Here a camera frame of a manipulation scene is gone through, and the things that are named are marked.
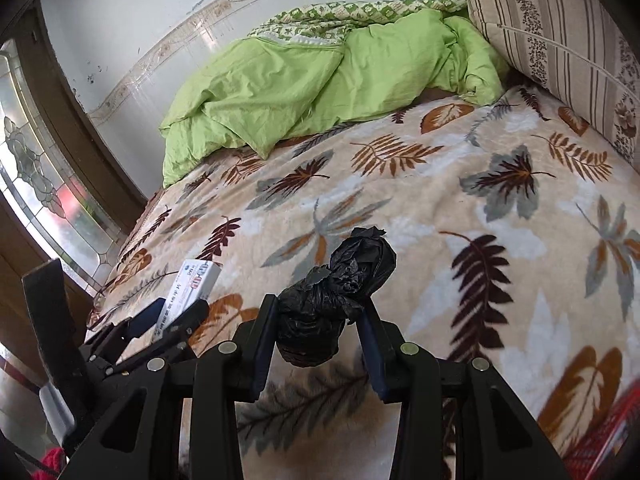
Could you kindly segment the stained glass window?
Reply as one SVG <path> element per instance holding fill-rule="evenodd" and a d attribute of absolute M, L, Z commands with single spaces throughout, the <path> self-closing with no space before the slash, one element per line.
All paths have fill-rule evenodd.
<path fill-rule="evenodd" d="M 102 292 L 125 240 L 44 122 L 16 43 L 1 46 L 1 194 L 35 242 L 90 296 Z"/>

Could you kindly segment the striped beige bolster cushion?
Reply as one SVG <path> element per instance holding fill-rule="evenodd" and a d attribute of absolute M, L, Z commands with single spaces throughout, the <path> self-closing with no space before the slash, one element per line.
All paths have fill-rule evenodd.
<path fill-rule="evenodd" d="M 639 61 L 599 0 L 469 0 L 468 7 L 511 66 L 639 165 Z"/>

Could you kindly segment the green quilt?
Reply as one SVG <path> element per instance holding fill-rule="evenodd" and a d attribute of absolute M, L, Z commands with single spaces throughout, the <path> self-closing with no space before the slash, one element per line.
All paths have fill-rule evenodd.
<path fill-rule="evenodd" d="M 366 122 L 426 89 L 495 103 L 509 66 L 469 20 L 466 0 L 337 1 L 275 15 L 216 53 L 160 124 L 164 185 L 208 155 Z"/>

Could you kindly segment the brown wooden window frame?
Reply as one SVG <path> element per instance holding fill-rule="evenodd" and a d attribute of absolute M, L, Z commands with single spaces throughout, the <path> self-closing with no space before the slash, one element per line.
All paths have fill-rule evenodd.
<path fill-rule="evenodd" d="M 16 43 L 28 88 L 56 144 L 80 182 L 126 238 L 142 214 L 145 198 L 108 152 L 77 102 L 55 57 L 38 0 L 26 6 L 3 33 L 1 45 L 9 39 Z M 44 252 L 1 194 L 1 343 L 38 378 L 43 378 L 44 371 L 27 314 L 22 278 L 50 259 L 60 258 Z M 65 288 L 74 322 L 82 330 L 94 296 L 69 275 L 65 278 Z"/>

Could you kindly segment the leaf pattern bed blanket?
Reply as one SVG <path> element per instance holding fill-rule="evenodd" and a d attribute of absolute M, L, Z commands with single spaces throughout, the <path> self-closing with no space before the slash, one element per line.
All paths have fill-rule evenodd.
<path fill-rule="evenodd" d="M 189 258 L 219 266 L 203 353 L 356 228 L 396 270 L 373 301 L 438 358 L 488 359 L 555 449 L 575 457 L 639 377 L 639 176 L 563 103 L 514 88 L 279 145 L 207 157 L 160 193 L 96 293 L 90 330 L 168 294 Z"/>

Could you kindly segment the white medicine box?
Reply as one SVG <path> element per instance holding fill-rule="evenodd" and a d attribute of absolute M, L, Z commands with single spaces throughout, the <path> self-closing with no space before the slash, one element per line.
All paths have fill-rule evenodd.
<path fill-rule="evenodd" d="M 154 326 L 152 342 L 162 338 L 168 326 L 194 301 L 206 300 L 220 274 L 220 267 L 209 260 L 186 259 L 169 289 Z"/>

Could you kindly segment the red mesh trash basket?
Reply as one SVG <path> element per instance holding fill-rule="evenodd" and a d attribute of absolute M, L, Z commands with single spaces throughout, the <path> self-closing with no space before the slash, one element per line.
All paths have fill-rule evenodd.
<path fill-rule="evenodd" d="M 567 454 L 564 464 L 572 479 L 640 479 L 638 379 Z"/>

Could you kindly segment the red sleeve cuff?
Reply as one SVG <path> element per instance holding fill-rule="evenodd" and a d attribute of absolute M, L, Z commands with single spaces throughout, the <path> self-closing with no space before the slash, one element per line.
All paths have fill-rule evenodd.
<path fill-rule="evenodd" d="M 62 448 L 51 448 L 40 460 L 41 466 L 30 475 L 30 478 L 32 480 L 58 480 L 66 463 L 64 450 Z"/>

